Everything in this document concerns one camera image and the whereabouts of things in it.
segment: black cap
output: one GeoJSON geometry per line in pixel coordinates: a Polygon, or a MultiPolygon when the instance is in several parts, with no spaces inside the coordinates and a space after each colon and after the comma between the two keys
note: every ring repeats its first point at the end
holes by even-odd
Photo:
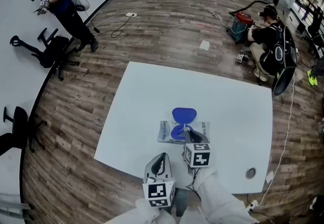
{"type": "Polygon", "coordinates": [[[275,9],[275,7],[268,5],[264,8],[263,12],[261,12],[259,14],[261,17],[267,17],[270,16],[272,18],[277,17],[278,16],[278,12],[275,9]]]}

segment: vacuum hose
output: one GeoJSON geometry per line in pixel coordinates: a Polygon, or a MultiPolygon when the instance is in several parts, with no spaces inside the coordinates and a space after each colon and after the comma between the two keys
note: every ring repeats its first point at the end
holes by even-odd
{"type": "Polygon", "coordinates": [[[250,8],[250,7],[253,6],[255,3],[263,3],[263,4],[266,4],[266,5],[268,4],[268,2],[266,2],[266,1],[256,0],[256,1],[253,1],[251,4],[249,4],[247,7],[245,7],[245,8],[241,8],[241,9],[236,10],[236,11],[229,12],[229,14],[230,14],[231,16],[234,16],[234,17],[235,17],[235,15],[236,15],[238,12],[242,12],[242,11],[244,11],[244,10],[250,8]]]}

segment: white table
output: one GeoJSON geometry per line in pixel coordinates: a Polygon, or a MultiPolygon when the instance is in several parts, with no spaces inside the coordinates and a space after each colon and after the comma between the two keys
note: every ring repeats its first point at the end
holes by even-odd
{"type": "Polygon", "coordinates": [[[167,152],[176,187],[192,181],[183,145],[158,143],[161,120],[176,107],[194,108],[210,122],[211,164],[233,194],[262,191],[272,140],[271,90],[229,78],[130,62],[109,110],[95,159],[144,177],[146,164],[167,152]],[[253,179],[246,170],[256,168],[253,179]]]}

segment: man in blue shirt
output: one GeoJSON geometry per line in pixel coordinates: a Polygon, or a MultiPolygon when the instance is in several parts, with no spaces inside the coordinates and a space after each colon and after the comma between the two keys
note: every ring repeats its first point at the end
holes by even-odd
{"type": "Polygon", "coordinates": [[[73,37],[81,40],[79,51],[87,44],[91,45],[92,52],[98,48],[97,40],[83,23],[71,0],[41,0],[40,5],[38,14],[45,14],[50,10],[73,37]]]}

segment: beige pants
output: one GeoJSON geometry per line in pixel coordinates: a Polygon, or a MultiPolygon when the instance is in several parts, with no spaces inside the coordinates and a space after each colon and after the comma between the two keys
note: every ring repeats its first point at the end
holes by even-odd
{"type": "Polygon", "coordinates": [[[251,44],[250,48],[251,48],[252,56],[256,62],[257,68],[260,70],[260,76],[267,78],[267,75],[269,75],[269,73],[265,71],[260,64],[260,57],[263,53],[265,53],[264,49],[262,48],[261,45],[255,42],[251,44]]]}

